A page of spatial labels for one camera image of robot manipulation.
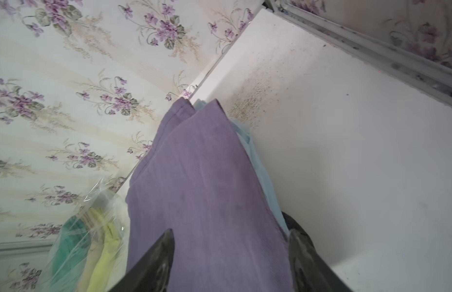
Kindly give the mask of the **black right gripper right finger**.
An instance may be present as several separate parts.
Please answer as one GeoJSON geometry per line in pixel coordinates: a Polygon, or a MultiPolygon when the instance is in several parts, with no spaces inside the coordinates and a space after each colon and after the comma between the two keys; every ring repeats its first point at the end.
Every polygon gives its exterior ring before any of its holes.
{"type": "Polygon", "coordinates": [[[351,292],[300,231],[290,231],[289,261],[296,292],[351,292]]]}

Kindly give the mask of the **clear plastic vacuum bag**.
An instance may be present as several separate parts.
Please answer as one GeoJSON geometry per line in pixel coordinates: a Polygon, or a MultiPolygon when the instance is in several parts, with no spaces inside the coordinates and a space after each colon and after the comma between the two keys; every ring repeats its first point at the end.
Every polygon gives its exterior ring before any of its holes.
{"type": "Polygon", "coordinates": [[[125,178],[102,178],[63,224],[37,282],[40,292],[108,292],[124,276],[130,234],[125,178]]]}

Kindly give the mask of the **dark grey trousers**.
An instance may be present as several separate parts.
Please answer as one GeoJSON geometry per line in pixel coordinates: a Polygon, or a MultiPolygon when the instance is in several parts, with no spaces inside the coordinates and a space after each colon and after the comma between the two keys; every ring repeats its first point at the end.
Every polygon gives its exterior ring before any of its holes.
{"type": "Polygon", "coordinates": [[[298,231],[302,236],[306,238],[306,240],[310,243],[312,247],[315,247],[313,244],[313,241],[311,237],[308,235],[308,233],[300,226],[300,224],[294,220],[290,215],[286,214],[285,212],[282,212],[282,215],[284,217],[284,221],[286,223],[286,226],[289,231],[295,229],[298,231]]]}

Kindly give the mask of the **purple garment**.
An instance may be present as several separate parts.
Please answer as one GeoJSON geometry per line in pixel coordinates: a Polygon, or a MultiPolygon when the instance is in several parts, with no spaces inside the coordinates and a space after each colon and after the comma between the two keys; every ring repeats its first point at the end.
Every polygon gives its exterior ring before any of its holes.
{"type": "Polygon", "coordinates": [[[170,292],[293,290],[284,232],[219,102],[172,104],[126,202],[128,268],[167,229],[174,233],[170,292]]]}

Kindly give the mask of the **light blue garment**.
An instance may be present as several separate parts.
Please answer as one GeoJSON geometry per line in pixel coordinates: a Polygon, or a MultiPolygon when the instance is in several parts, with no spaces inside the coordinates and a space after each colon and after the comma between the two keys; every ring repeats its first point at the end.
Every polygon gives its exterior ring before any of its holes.
{"type": "Polygon", "coordinates": [[[185,146],[164,207],[177,238],[231,243],[238,247],[283,247],[289,230],[270,177],[251,136],[229,122],[220,103],[185,104],[186,119],[172,136],[185,146]]]}

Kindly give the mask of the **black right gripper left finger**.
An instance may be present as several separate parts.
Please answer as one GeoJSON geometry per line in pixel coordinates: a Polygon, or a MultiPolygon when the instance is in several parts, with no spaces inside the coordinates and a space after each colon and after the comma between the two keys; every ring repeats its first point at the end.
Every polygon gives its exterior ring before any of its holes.
{"type": "Polygon", "coordinates": [[[174,252],[174,233],[167,229],[110,292],[165,292],[174,252]]]}

